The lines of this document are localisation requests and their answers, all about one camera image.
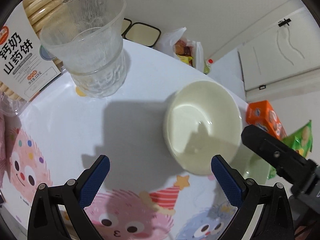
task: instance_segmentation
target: clear plastic cup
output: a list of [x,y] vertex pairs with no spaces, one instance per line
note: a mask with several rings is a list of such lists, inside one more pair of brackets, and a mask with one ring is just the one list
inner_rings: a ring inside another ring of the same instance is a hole
[[121,37],[125,7],[125,0],[71,0],[40,33],[42,45],[63,61],[90,97],[112,95],[126,78]]

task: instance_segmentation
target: yam biscuit package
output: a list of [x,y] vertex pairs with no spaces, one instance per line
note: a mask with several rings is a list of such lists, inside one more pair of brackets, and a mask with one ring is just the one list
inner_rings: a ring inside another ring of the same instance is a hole
[[22,0],[0,30],[0,112],[14,116],[63,71],[63,62],[41,45],[39,34],[69,0]]

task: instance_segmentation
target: blue cartoon monster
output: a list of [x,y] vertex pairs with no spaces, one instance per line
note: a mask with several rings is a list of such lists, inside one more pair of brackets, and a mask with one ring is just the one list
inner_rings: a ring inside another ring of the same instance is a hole
[[176,240],[216,240],[226,229],[236,210],[229,202],[206,208],[187,221]]

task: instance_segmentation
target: screw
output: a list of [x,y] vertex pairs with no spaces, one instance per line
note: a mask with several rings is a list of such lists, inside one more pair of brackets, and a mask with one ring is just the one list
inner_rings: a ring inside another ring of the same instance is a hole
[[277,187],[278,187],[278,188],[283,188],[283,184],[280,183],[280,182],[278,182],[278,183],[277,183]]
[[247,179],[245,181],[248,185],[253,185],[254,184],[254,180],[253,179]]
[[279,151],[275,151],[275,153],[273,154],[273,157],[275,157],[276,159],[280,157],[280,152]]
[[38,189],[44,189],[45,188],[45,184],[44,183],[41,183],[40,185],[39,185],[39,187],[38,187]]
[[68,181],[67,181],[67,184],[69,185],[69,186],[72,186],[72,185],[74,185],[76,183],[76,180],[75,179],[69,179]]

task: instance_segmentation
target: white plastic bag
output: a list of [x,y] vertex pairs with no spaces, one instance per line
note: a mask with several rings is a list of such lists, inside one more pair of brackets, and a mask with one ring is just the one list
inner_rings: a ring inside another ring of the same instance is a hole
[[204,54],[201,42],[199,41],[190,41],[186,38],[183,38],[184,32],[187,30],[186,27],[174,30],[169,33],[164,33],[160,36],[158,42],[155,45],[155,49],[167,54],[171,57],[174,57],[178,60],[179,57],[174,51],[174,45],[179,41],[183,40],[187,46],[192,47],[191,56],[193,57],[193,67],[203,73],[204,71]]

